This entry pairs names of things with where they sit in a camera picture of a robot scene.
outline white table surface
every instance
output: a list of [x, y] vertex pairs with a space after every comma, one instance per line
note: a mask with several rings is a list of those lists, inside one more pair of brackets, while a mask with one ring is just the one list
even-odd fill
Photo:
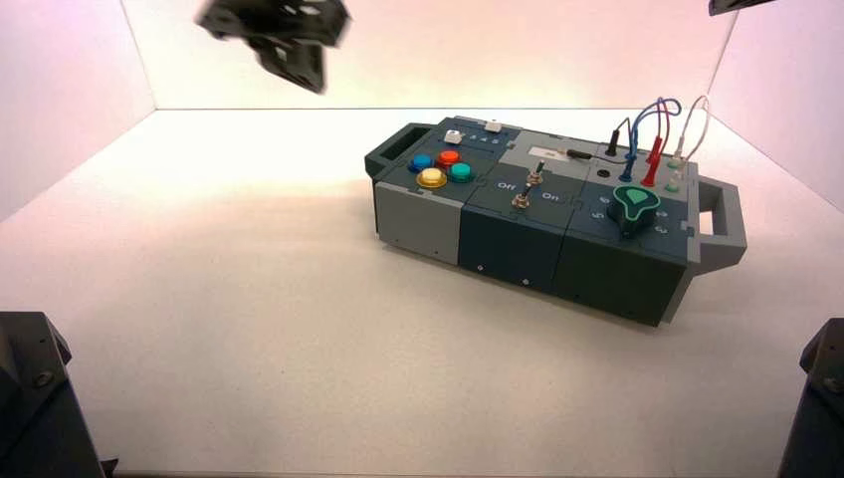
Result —
[[738, 184], [749, 248], [639, 326], [376, 239], [363, 156], [454, 114], [620, 119], [159, 112], [0, 223], [0, 309], [63, 333], [122, 470], [774, 474], [844, 311], [844, 216], [716, 122], [701, 174]]

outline white enclosure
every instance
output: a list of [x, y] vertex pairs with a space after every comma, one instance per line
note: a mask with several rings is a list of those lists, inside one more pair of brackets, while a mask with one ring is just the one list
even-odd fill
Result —
[[124, 0], [163, 109], [635, 108], [705, 92], [733, 15], [706, 0], [347, 0], [324, 96], [290, 88], [242, 41], [187, 21], [197, 0]]
[[[103, 458], [178, 476], [776, 473], [801, 348], [844, 310], [844, 2], [345, 0], [321, 96], [213, 39], [203, 3], [3, 5], [0, 310], [44, 311], [68, 339]], [[670, 325], [377, 241], [363, 157], [410, 121], [601, 141], [658, 96], [703, 93], [717, 119], [696, 160], [738, 186], [748, 249]]]
[[153, 106], [117, 0], [7, 0], [0, 27], [2, 220]]

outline carrying handle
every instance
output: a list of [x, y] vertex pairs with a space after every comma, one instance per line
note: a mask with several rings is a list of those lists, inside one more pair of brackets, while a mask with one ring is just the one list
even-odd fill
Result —
[[701, 265], [698, 274], [733, 266], [747, 249], [739, 189], [706, 176], [698, 179], [701, 212], [712, 212], [713, 234], [699, 234]]
[[412, 122], [366, 155], [366, 173], [374, 178], [410, 146], [434, 128], [433, 124]]

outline red plug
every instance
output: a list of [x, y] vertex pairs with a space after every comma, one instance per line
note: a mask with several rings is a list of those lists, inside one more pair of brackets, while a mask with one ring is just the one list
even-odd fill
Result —
[[662, 146], [662, 139], [657, 136], [654, 139], [654, 147], [651, 149], [651, 154], [648, 155], [648, 160], [646, 161], [651, 167], [648, 169], [648, 175], [642, 179], [641, 184], [646, 187], [654, 187], [654, 178], [657, 175], [657, 169], [659, 168], [660, 163], [660, 146]]

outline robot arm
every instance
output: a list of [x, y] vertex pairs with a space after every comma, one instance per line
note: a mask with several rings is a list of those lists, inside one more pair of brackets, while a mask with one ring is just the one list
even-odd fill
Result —
[[209, 0], [197, 23], [214, 38], [242, 38], [265, 70], [314, 93], [325, 87], [322, 46], [348, 21], [340, 0]]

